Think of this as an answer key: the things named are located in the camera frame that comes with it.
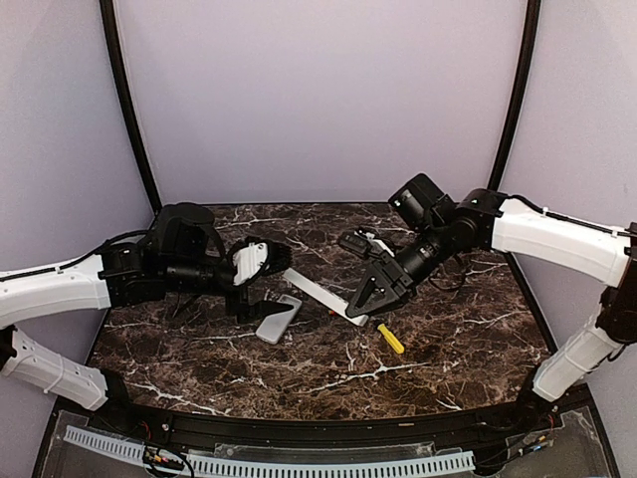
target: dark brown marble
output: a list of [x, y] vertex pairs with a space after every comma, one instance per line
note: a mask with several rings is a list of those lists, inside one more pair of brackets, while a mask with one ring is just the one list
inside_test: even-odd
[[[227, 245], [249, 234], [287, 242], [295, 269], [346, 299], [364, 265], [338, 248], [341, 232], [367, 225], [398, 244], [413, 238], [386, 204], [212, 209]], [[362, 328], [330, 316], [280, 275], [261, 280], [253, 300], [287, 293], [305, 301], [276, 346], [255, 337], [257, 325], [226, 317], [220, 298], [202, 298], [177, 317], [176, 295], [112, 311], [91, 365], [119, 371], [137, 403], [246, 418], [386, 418], [511, 401], [547, 350], [504, 258], [465, 259], [462, 289], [424, 283], [409, 305]], [[376, 330], [381, 322], [405, 354]]]

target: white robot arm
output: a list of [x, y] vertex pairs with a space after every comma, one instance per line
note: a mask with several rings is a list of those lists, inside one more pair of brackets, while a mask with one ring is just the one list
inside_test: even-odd
[[593, 224], [487, 189], [456, 203], [424, 174], [389, 203], [418, 236], [395, 252], [377, 247], [378, 239], [364, 230], [341, 236], [341, 247], [371, 259], [346, 310], [350, 317], [402, 307], [442, 262], [481, 248], [538, 257], [607, 286], [583, 327], [533, 371], [531, 389], [519, 397], [522, 408], [550, 409], [604, 359], [637, 342], [637, 224], [628, 230]]
[[[61, 395], [88, 410], [109, 399], [126, 399], [116, 373], [75, 363], [27, 337], [15, 325], [59, 312], [126, 307], [160, 300], [166, 292], [216, 295], [241, 323], [284, 312], [291, 306], [260, 301], [250, 305], [248, 287], [259, 277], [282, 272], [291, 250], [249, 237], [225, 253], [201, 206], [165, 206], [148, 231], [106, 241], [76, 260], [0, 273], [0, 374], [14, 376]], [[134, 243], [118, 241], [142, 236]], [[209, 239], [219, 252], [206, 254]]]

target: black cable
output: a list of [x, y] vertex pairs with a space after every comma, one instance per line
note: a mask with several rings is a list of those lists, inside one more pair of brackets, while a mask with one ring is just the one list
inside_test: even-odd
[[608, 361], [616, 361], [617, 359], [619, 359], [619, 357], [624, 353], [627, 347], [628, 346], [624, 344], [617, 354], [615, 354], [614, 356], [608, 356]]
[[194, 294], [181, 306], [179, 305], [179, 302], [177, 302], [177, 307], [175, 307], [175, 312], [172, 314], [172, 318], [175, 319], [179, 317], [181, 314], [183, 314], [184, 311], [186, 311], [190, 306], [197, 302], [200, 297], [201, 294]]
[[[146, 444], [150, 444], [150, 446], [154, 446], [155, 448], [157, 448], [157, 451], [155, 452], [156, 455], [159, 455], [159, 452], [161, 450], [165, 450], [168, 453], [176, 456], [177, 458], [179, 458], [179, 460], [181, 460], [181, 462], [184, 464], [184, 468], [188, 468], [188, 471], [190, 472], [190, 478], [195, 478], [195, 469], [192, 467], [192, 464], [188, 461], [188, 459], [183, 455], [183, 453], [180, 453], [178, 451], [174, 451], [174, 450], [170, 450], [168, 448], [165, 448], [161, 445], [157, 445], [154, 444], [152, 442], [149, 441], [144, 441], [144, 443]], [[160, 471], [156, 469], [156, 465], [151, 461], [150, 463], [148, 463], [148, 465], [150, 466], [150, 469], [153, 471], [154, 476], [160, 477], [160, 478], [172, 478], [174, 476], [179, 476], [181, 474], [181, 471], [183, 470], [175, 470], [175, 473], [168, 473], [165, 471]]]
[[546, 217], [550, 217], [551, 219], [556, 219], [558, 221], [564, 221], [564, 222], [569, 222], [571, 224], [576, 224], [578, 226], [583, 226], [583, 227], [587, 227], [589, 229], [593, 229], [595, 231], [599, 231], [599, 232], [603, 232], [605, 234], [617, 234], [620, 237], [632, 237], [632, 238], [637, 238], [637, 234], [633, 234], [629, 231], [615, 231], [613, 229], [608, 229], [607, 227], [604, 226], [599, 226], [597, 224], [593, 224], [591, 222], [586, 222], [586, 221], [582, 221], [580, 219], [575, 219], [573, 217], [569, 217], [569, 216], [565, 216], [563, 214], [559, 214], [557, 212], [551, 212], [551, 211], [546, 211], [544, 212], [544, 210], [539, 207], [537, 204], [534, 204], [533, 202], [531, 202], [529, 199], [525, 198], [524, 196], [521, 196], [519, 194], [514, 194], [512, 196], [509, 196], [509, 199], [517, 199], [519, 202], [523, 203], [526, 207], [528, 207], [529, 209], [532, 209], [534, 212], [537, 212], [538, 214], [543, 214]]
[[515, 446], [518, 446], [520, 443], [522, 443], [523, 441], [525, 441], [527, 439], [527, 437], [529, 435], [532, 434], [532, 430], [529, 431], [527, 434], [523, 435], [521, 438], [519, 438], [518, 440], [514, 441], [511, 445], [506, 446], [505, 448], [503, 448], [502, 450], [500, 450], [498, 453], [496, 453], [495, 455], [490, 456], [489, 458], [485, 458], [484, 460], [480, 460], [479, 462], [476, 463], [476, 466], [480, 465], [480, 466], [489, 466], [489, 467], [496, 467], [496, 465], [485, 465], [485, 463], [489, 463], [491, 460], [498, 458], [500, 455], [504, 454], [504, 453], [508, 453], [509, 450], [511, 450], [512, 448], [514, 448]]
[[431, 284], [433, 287], [435, 287], [436, 289], [438, 289], [439, 291], [442, 292], [456, 292], [458, 290], [460, 290], [462, 288], [462, 286], [465, 285], [465, 283], [467, 282], [467, 274], [469, 272], [469, 266], [467, 264], [465, 264], [463, 262], [463, 260], [458, 256], [455, 255], [454, 259], [456, 261], [456, 263], [462, 268], [462, 276], [460, 277], [460, 282], [458, 284], [456, 284], [455, 286], [451, 286], [451, 287], [443, 287], [440, 286], [438, 284], [435, 283], [435, 281], [433, 280], [432, 276], [429, 276], [429, 284]]
[[147, 232], [148, 232], [147, 229], [140, 229], [140, 230], [137, 230], [137, 231], [124, 232], [123, 234], [119, 234], [117, 236], [111, 237], [110, 239], [106, 239], [105, 242], [101, 246], [96, 247], [93, 251], [86, 253], [84, 256], [79, 257], [78, 259], [75, 259], [75, 260], [73, 260], [71, 262], [63, 264], [62, 266], [59, 266], [59, 267], [45, 267], [43, 269], [36, 269], [36, 270], [33, 270], [33, 271], [19, 272], [18, 274], [12, 274], [10, 276], [0, 277], [0, 282], [12, 281], [12, 280], [15, 280], [15, 279], [23, 279], [25, 277], [38, 276], [40, 274], [48, 274], [50, 272], [56, 272], [57, 270], [70, 269], [72, 267], [77, 266], [81, 262], [86, 261], [91, 256], [93, 256], [94, 254], [100, 253], [100, 251], [102, 249], [104, 249], [104, 248], [106, 248], [108, 246], [111, 246], [112, 244], [114, 244], [116, 242], [119, 242], [119, 241], [121, 241], [123, 239], [127, 239], [129, 237], [141, 236], [143, 234], [146, 234]]
[[503, 450], [501, 450], [500, 452], [496, 453], [495, 455], [490, 456], [489, 458], [486, 458], [484, 460], [481, 460], [479, 462], [476, 463], [476, 466], [481, 466], [483, 468], [501, 468], [503, 466], [505, 466], [508, 463], [511, 463], [514, 460], [517, 460], [518, 458], [521, 458], [529, 453], [535, 453], [536, 451], [540, 451], [543, 450], [544, 445], [547, 443], [546, 442], [546, 437], [553, 436], [553, 431], [554, 431], [554, 420], [552, 415], [548, 414], [548, 415], [544, 415], [542, 418], [548, 418], [549, 422], [550, 422], [550, 432], [548, 434], [544, 434], [539, 436], [538, 438], [536, 438], [532, 443], [523, 446], [522, 448], [519, 448], [518, 451], [516, 451], [516, 453], [507, 458], [504, 461], [498, 462], [498, 463], [489, 463], [491, 460], [498, 458], [500, 455], [502, 455], [503, 453], [508, 453], [509, 451], [511, 451], [512, 448], [515, 448], [516, 446], [520, 445], [522, 442], [524, 442], [532, 433], [534, 433], [534, 429], [537, 427], [537, 425], [539, 424], [539, 422], [541, 421], [541, 419], [539, 419], [535, 425], [529, 430], [528, 433], [526, 433], [524, 436], [522, 436], [521, 438], [519, 438], [518, 440], [516, 440], [514, 443], [512, 443], [511, 445], [508, 445], [507, 447], [505, 447]]
[[494, 167], [489, 177], [488, 188], [497, 191], [502, 182], [507, 159], [511, 152], [511, 146], [514, 142], [518, 120], [520, 119], [520, 111], [525, 98], [525, 89], [529, 80], [529, 71], [531, 70], [531, 58], [533, 56], [533, 46], [535, 45], [535, 36], [537, 33], [537, 24], [539, 23], [539, 5], [540, 0], [529, 0], [527, 3], [527, 15], [525, 17], [525, 27], [522, 35], [522, 43], [520, 44], [520, 55], [518, 57], [518, 67], [516, 68], [516, 78], [511, 91], [511, 99], [507, 110], [507, 118], [503, 127], [498, 152], [494, 161]]
[[[112, 423], [110, 423], [108, 420], [106, 420], [101, 415], [94, 414], [93, 417], [98, 418], [104, 425], [106, 425], [108, 428], [110, 428], [115, 433], [123, 435], [123, 436], [130, 437], [132, 439], [136, 439], [134, 436], [132, 436], [132, 432], [135, 431], [137, 428], [139, 428], [139, 426], [141, 426], [141, 422], [139, 422], [130, 431], [124, 431], [124, 430], [121, 430], [121, 429], [117, 428], [116, 426], [114, 426]], [[166, 448], [164, 445], [160, 445], [159, 443], [155, 443], [154, 441], [150, 441], [149, 439], [139, 438], [139, 440], [142, 441], [143, 444], [146, 447], [148, 445], [155, 447], [157, 449], [157, 452], [156, 452], [157, 454], [159, 454], [159, 451], [161, 451], [161, 450], [166, 450], [168, 453], [171, 453], [171, 454], [175, 455], [177, 458], [179, 458], [184, 463], [185, 467], [187, 467], [188, 470], [190, 471], [190, 478], [195, 478], [195, 470], [192, 467], [192, 464], [190, 463], [190, 461], [188, 461], [188, 459], [186, 458], [186, 456], [183, 453], [181, 453], [180, 451], [172, 450], [170, 448]]]

